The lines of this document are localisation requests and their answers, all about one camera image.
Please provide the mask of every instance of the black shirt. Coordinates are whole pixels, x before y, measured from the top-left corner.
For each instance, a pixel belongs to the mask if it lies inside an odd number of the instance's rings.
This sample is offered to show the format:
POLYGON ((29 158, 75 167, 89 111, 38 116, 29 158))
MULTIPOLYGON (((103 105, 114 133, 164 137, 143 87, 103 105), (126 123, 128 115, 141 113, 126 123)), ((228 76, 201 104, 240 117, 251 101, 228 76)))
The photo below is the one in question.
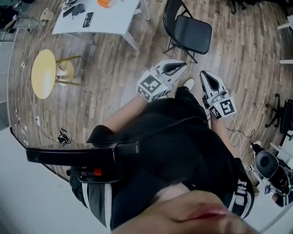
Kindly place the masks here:
POLYGON ((0 29, 4 29, 5 26, 13 20, 13 16, 18 15, 18 11, 14 10, 12 6, 6 9, 0 10, 0 29))
MULTIPOLYGON (((194 109, 176 99, 157 100, 117 134, 105 126, 97 126, 88 142, 131 140, 139 141, 141 153, 124 161, 124 178, 112 184, 111 229, 140 214, 161 189, 180 182, 190 190, 213 192, 229 207, 241 179, 254 199, 241 160, 235 159, 208 127, 201 107, 194 109)), ((85 205, 80 182, 71 178, 71 186, 85 205)), ((91 211, 105 225, 103 186, 88 186, 91 211)))

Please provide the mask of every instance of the table leg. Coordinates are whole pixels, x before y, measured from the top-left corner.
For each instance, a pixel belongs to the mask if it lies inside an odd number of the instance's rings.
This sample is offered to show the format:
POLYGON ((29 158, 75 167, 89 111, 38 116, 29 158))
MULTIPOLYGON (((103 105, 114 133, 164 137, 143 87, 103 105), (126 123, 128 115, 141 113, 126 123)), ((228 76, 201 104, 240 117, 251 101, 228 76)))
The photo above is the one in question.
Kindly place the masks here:
POLYGON ((81 84, 78 84, 78 83, 72 83, 72 82, 67 82, 67 81, 62 81, 62 80, 56 80, 55 82, 59 83, 59 84, 65 84, 65 85, 81 86, 81 84))
POLYGON ((91 45, 94 44, 93 37, 90 33, 78 34, 77 32, 72 32, 72 33, 65 33, 65 34, 68 36, 83 40, 88 44, 91 44, 91 45))
POLYGON ((126 34, 122 34, 123 38, 135 49, 139 50, 139 45, 136 43, 136 41, 133 39, 133 37, 130 35, 129 32, 126 32, 126 34))
POLYGON ((286 23, 286 24, 282 24, 280 26, 277 27, 278 30, 282 29, 282 28, 286 28, 286 27, 289 27, 292 23, 289 22, 289 23, 286 23))
POLYGON ((141 11, 145 20, 149 21, 151 19, 150 11, 148 10, 147 0, 140 0, 141 11))
POLYGON ((81 57, 80 55, 77 55, 77 56, 71 56, 71 57, 68 57, 68 58, 64 58, 64 59, 59 59, 56 61, 56 63, 61 63, 63 61, 68 61, 68 60, 71 60, 71 59, 75 59, 75 58, 79 58, 81 57))
POLYGON ((280 64, 293 64, 293 60, 280 60, 280 64))

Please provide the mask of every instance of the lips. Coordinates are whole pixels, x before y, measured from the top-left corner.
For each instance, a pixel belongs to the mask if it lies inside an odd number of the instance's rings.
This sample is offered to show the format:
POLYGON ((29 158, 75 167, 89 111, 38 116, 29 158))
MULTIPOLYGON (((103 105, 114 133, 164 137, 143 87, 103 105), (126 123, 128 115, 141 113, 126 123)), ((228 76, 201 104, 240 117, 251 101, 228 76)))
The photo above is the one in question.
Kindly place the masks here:
POLYGON ((231 215, 231 213, 222 205, 202 204, 185 221, 194 219, 218 220, 228 215, 231 215))

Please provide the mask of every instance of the leg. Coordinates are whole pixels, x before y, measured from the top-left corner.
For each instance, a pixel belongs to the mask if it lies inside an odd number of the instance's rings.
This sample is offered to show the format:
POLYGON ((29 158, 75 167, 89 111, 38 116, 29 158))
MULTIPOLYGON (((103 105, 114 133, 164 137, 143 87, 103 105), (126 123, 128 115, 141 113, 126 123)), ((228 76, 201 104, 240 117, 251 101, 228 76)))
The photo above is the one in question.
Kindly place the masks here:
POLYGON ((184 15, 187 12, 189 17, 193 19, 192 14, 190 13, 190 11, 187 9, 187 7, 185 6, 183 2, 182 2, 182 6, 184 7, 185 10, 183 11, 183 13, 181 13, 181 15, 184 15))
POLYGON ((63 61, 68 61, 68 60, 75 59, 75 58, 79 58, 79 57, 81 57, 81 56, 80 55, 77 55, 77 56, 72 56, 72 57, 60 59, 60 60, 57 60, 56 63, 61 63, 63 61))
POLYGON ((273 117, 273 119, 270 121, 270 123, 269 124, 266 124, 266 128, 268 128, 269 126, 271 126, 277 118, 278 118, 278 114, 276 113, 275 116, 273 117))
POLYGON ((235 0, 231 0, 232 5, 233 5, 233 10, 232 10, 232 14, 234 15, 236 13, 236 3, 235 0))
POLYGON ((192 60, 197 64, 197 61, 195 60, 195 58, 194 58, 194 55, 195 55, 195 53, 193 54, 193 56, 187 51, 187 50, 184 50, 191 58, 192 58, 192 60))
POLYGON ((141 14, 141 9, 136 9, 133 14, 134 15, 141 14))
POLYGON ((141 11, 145 20, 149 21, 151 19, 150 12, 147 7, 147 0, 140 0, 141 11))
POLYGON ((282 28, 289 27, 290 25, 292 25, 292 23, 282 24, 282 25, 278 26, 277 29, 280 30, 280 29, 282 29, 282 28))
POLYGON ((139 45, 136 43, 136 41, 133 39, 133 37, 130 35, 129 32, 126 32, 126 34, 121 35, 135 50, 139 50, 139 45))
POLYGON ((45 23, 41 21, 20 18, 16 21, 16 24, 13 26, 13 28, 41 29, 44 25, 45 23))
POLYGON ((90 33, 78 34, 77 32, 72 32, 72 33, 65 33, 65 34, 68 35, 68 36, 83 40, 88 44, 91 44, 91 45, 94 44, 93 37, 92 37, 92 35, 90 33))
POLYGON ((81 84, 78 84, 78 83, 72 83, 72 82, 67 82, 67 81, 62 81, 62 80, 56 80, 55 82, 59 83, 59 84, 65 84, 65 85, 81 86, 81 84))
POLYGON ((280 60, 280 64, 293 64, 293 59, 290 59, 290 60, 280 60))
POLYGON ((24 19, 37 20, 35 17, 33 17, 32 15, 30 15, 30 14, 27 13, 27 12, 23 12, 23 11, 21 11, 21 12, 20 12, 20 15, 21 15, 21 18, 24 18, 24 19))
POLYGON ((277 106, 277 110, 276 110, 276 114, 278 115, 278 117, 277 117, 277 124, 275 125, 275 127, 278 127, 280 125, 280 121, 281 121, 282 109, 281 109, 281 104, 280 104, 280 95, 276 93, 275 97, 278 99, 278 106, 277 106))
POLYGON ((242 6, 242 9, 243 9, 243 10, 246 9, 246 6, 245 6, 241 1, 239 1, 239 0, 236 0, 236 1, 238 2, 238 4, 239 4, 240 6, 242 6))
POLYGON ((169 52, 170 50, 172 50, 172 49, 175 48, 175 46, 172 46, 172 47, 170 48, 171 42, 172 42, 172 38, 170 38, 169 45, 168 45, 168 49, 167 49, 165 52, 163 52, 163 53, 167 53, 167 52, 169 52))
POLYGON ((176 90, 175 99, 178 99, 178 100, 181 100, 181 101, 188 103, 190 106, 192 106, 192 108, 197 113, 199 113, 199 115, 200 115, 199 117, 203 118, 204 120, 207 120, 205 110, 198 103, 198 101, 193 96, 193 94, 189 92, 187 87, 185 87, 185 86, 179 87, 176 90))

